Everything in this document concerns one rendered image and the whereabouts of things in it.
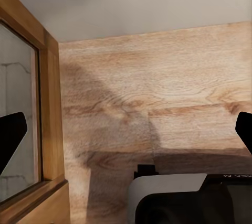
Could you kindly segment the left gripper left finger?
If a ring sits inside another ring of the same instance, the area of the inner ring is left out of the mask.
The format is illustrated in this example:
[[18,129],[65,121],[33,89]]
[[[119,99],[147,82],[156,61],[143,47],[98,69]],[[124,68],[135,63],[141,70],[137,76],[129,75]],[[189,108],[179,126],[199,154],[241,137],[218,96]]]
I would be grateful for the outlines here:
[[0,118],[0,175],[27,132],[23,112]]

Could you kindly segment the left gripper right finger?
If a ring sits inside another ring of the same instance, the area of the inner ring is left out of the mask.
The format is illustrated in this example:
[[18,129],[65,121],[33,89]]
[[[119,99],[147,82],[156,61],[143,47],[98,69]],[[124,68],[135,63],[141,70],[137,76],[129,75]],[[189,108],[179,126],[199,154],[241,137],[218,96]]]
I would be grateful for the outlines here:
[[252,114],[241,111],[236,121],[235,130],[252,154]]

